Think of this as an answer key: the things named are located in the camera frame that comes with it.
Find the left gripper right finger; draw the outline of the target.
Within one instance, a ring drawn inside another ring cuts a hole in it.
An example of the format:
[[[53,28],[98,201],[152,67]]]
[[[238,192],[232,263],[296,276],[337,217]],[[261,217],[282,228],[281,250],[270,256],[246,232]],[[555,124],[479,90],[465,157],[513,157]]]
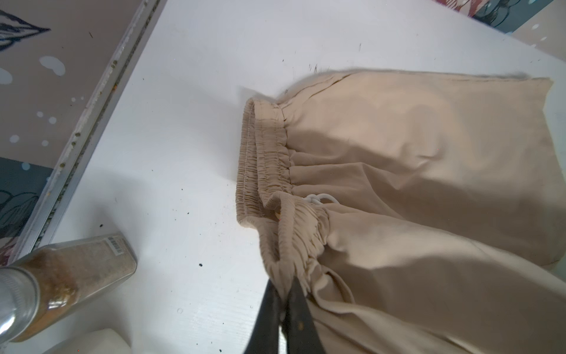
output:
[[[287,340],[288,354],[326,353],[297,277],[293,278],[287,295],[282,329]]]

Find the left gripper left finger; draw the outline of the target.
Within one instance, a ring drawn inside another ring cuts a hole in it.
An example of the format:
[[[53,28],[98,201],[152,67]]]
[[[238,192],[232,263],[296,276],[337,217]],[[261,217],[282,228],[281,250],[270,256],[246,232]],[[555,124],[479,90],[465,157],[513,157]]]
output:
[[[244,354],[277,354],[282,301],[274,284],[268,280],[259,313]]]

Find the beige shorts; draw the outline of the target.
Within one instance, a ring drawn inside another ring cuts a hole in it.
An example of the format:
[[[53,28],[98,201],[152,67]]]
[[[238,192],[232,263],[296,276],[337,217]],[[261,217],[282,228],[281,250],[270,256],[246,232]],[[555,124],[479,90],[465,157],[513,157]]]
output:
[[[237,220],[326,353],[563,353],[548,78],[321,75],[243,113]]]

